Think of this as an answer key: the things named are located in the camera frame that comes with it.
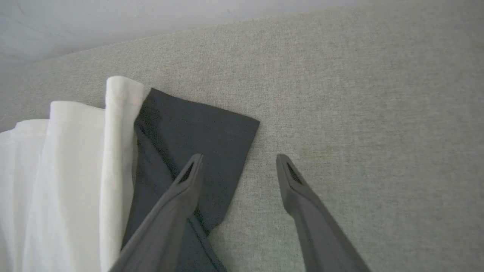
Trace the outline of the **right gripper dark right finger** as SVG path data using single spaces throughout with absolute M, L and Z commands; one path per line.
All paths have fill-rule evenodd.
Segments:
M 283 206 L 295 222 L 306 271 L 368 272 L 368 265 L 287 155 L 277 155 L 276 170 Z

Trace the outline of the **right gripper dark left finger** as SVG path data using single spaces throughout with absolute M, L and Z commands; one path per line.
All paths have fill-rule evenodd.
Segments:
M 204 177 L 194 154 L 123 248 L 112 272 L 174 272 L 186 221 L 198 204 Z

